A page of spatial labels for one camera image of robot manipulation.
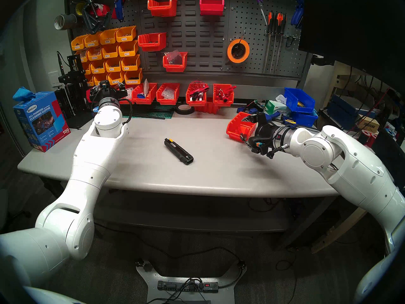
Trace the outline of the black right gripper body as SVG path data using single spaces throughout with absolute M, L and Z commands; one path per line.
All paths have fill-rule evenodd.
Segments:
M 266 113 L 260 114 L 260 124 L 257 125 L 254 132 L 254 148 L 250 149 L 252 153 L 266 155 L 268 158 L 273 158 L 274 154 L 278 152 L 278 148 L 274 146 L 273 137 L 278 130 L 278 126 L 271 123 L 271 121 L 279 116 L 279 113 L 268 115 Z

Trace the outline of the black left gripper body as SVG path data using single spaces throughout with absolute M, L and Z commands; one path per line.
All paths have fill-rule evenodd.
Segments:
M 128 95 L 124 83 L 110 85 L 108 80 L 101 81 L 98 85 L 90 88 L 90 100 L 101 100 L 103 98 L 112 97 L 117 100 L 126 98 Z

